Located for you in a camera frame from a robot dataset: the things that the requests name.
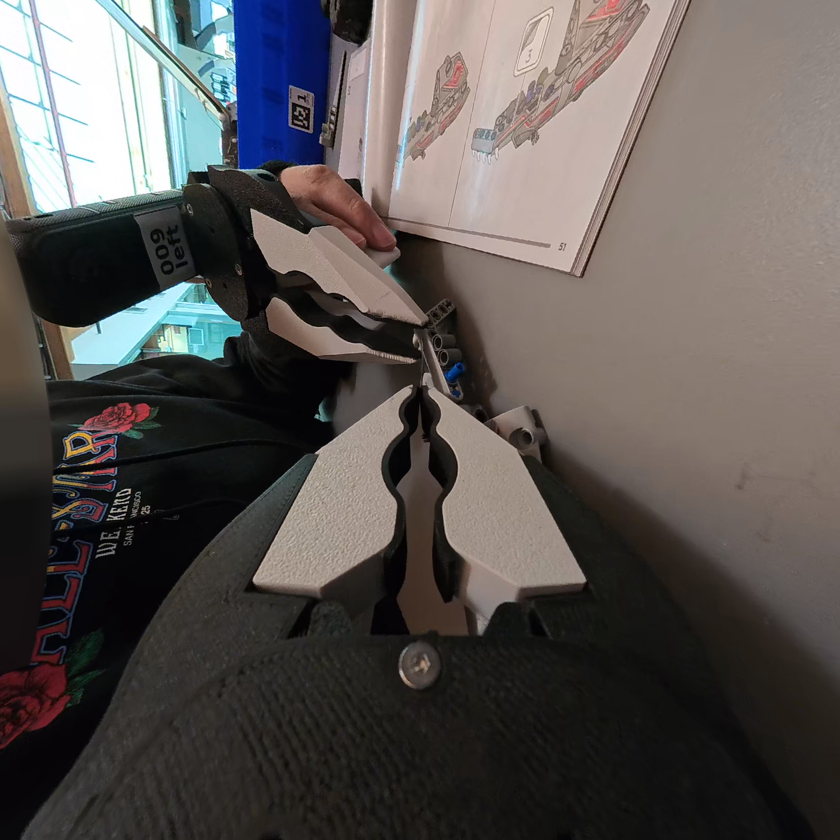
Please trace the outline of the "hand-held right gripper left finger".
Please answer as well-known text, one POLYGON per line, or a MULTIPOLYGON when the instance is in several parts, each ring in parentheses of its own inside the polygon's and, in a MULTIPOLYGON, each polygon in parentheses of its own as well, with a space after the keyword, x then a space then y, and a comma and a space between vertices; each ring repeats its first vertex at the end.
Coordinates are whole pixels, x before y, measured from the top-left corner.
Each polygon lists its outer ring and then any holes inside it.
POLYGON ((408 386, 315 456, 253 579, 261 592, 337 602, 351 618, 402 588, 419 393, 408 386))

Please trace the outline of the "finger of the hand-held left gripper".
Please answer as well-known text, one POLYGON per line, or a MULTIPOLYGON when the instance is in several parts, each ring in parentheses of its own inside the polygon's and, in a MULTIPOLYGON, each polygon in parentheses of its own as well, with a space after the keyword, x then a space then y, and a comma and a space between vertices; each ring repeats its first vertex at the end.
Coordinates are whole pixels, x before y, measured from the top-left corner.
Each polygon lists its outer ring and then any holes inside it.
POLYGON ((415 327, 427 323, 410 295, 336 227, 315 227, 303 234, 254 208, 250 216, 257 246, 278 275, 305 275, 322 292, 344 298, 365 316, 415 327))
POLYGON ((415 331, 424 313, 399 297, 396 309, 378 311, 361 301, 319 289, 276 289, 266 305, 269 330, 328 361, 414 364, 415 331))

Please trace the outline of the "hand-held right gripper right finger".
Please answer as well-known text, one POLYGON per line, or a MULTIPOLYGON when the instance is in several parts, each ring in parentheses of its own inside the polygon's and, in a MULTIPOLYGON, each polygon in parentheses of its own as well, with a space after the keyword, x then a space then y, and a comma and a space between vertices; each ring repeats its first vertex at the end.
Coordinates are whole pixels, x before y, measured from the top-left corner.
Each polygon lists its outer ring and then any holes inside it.
POLYGON ((442 488, 434 577, 444 601, 466 609, 469 633, 483 634, 502 604, 582 592, 585 575, 529 471, 536 461, 433 387, 420 397, 442 488))

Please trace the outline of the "grey toy brick jaw assembly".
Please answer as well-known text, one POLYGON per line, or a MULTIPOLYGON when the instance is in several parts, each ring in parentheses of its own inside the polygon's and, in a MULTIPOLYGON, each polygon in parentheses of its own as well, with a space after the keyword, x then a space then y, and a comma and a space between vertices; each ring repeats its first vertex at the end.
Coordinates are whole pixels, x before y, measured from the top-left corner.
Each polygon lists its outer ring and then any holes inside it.
POLYGON ((459 347, 455 304, 441 300, 427 311, 427 322, 415 331, 413 343, 422 355, 422 384, 436 390, 462 411, 504 438, 521 456, 542 461, 548 436, 537 414, 526 405, 495 416, 470 399, 475 394, 466 357, 459 347))

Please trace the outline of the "grey desk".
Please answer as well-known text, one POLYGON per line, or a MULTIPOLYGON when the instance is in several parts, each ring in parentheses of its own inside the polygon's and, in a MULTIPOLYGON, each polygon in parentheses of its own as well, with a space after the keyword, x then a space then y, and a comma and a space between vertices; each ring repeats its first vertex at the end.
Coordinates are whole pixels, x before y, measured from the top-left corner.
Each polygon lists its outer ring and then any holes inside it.
POLYGON ((839 2, 691 2, 581 279, 402 236, 838 838, 839 2))

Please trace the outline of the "person's left hand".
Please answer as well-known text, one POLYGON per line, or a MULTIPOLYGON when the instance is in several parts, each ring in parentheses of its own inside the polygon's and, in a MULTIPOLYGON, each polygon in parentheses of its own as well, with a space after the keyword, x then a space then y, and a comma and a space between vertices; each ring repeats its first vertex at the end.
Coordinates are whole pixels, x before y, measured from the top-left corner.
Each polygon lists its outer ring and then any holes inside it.
POLYGON ((293 165, 278 180, 298 211, 337 228, 361 249, 388 252, 396 238, 375 210, 324 164, 293 165))

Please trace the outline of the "person's black printed hoodie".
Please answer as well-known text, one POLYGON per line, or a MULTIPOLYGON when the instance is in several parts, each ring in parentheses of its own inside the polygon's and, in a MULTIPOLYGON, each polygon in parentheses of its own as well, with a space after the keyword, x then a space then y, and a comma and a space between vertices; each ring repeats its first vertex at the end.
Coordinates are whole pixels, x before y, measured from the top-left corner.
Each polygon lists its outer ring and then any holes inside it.
POLYGON ((352 364, 228 338, 46 384, 52 501, 28 662, 2 668, 1 832, 19 838, 108 708, 153 615, 215 537, 332 436, 352 364))

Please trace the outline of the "grey toy brick beam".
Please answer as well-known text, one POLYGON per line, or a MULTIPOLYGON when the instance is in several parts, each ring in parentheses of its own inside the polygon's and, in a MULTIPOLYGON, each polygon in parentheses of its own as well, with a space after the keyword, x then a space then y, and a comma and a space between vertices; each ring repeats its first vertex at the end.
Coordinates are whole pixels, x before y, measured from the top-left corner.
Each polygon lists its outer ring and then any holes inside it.
POLYGON ((335 83, 335 88, 332 91, 332 98, 326 113, 325 122, 322 124, 319 142, 326 150, 334 148, 334 143, 337 136, 338 123, 340 118, 340 111, 343 101, 344 80, 347 72, 348 54, 344 50, 341 54, 341 61, 339 64, 339 72, 335 83))

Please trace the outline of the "window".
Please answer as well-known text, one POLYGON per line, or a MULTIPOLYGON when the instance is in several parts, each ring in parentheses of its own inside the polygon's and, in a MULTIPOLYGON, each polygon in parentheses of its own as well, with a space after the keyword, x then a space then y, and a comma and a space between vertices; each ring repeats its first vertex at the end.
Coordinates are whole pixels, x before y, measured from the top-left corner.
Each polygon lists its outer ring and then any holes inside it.
POLYGON ((2 1, 1 68, 3 219, 235 161, 232 2, 2 1))

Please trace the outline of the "toy building instruction booklet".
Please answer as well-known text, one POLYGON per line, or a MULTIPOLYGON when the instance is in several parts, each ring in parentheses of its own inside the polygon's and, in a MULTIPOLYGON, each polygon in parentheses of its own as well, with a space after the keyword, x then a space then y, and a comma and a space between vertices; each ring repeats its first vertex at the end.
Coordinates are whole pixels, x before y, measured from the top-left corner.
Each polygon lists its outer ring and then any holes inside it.
POLYGON ((688 5, 374 2, 365 199, 397 230, 581 277, 688 5))

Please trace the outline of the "blue plastic bin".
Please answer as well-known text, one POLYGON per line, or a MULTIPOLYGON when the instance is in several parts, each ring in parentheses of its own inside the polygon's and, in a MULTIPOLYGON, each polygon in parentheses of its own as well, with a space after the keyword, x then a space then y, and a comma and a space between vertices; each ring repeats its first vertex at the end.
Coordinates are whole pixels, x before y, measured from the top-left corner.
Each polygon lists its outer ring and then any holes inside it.
POLYGON ((331 30, 319 1, 234 1, 238 167, 320 164, 331 30))

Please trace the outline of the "black toy brick chassis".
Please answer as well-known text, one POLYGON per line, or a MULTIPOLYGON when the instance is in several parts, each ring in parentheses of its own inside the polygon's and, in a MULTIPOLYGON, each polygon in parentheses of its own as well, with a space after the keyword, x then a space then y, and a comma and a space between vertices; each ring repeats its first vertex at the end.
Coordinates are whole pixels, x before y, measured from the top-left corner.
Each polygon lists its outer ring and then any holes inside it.
POLYGON ((372 0, 320 1, 332 33, 347 43, 360 46, 367 39, 373 15, 372 0))

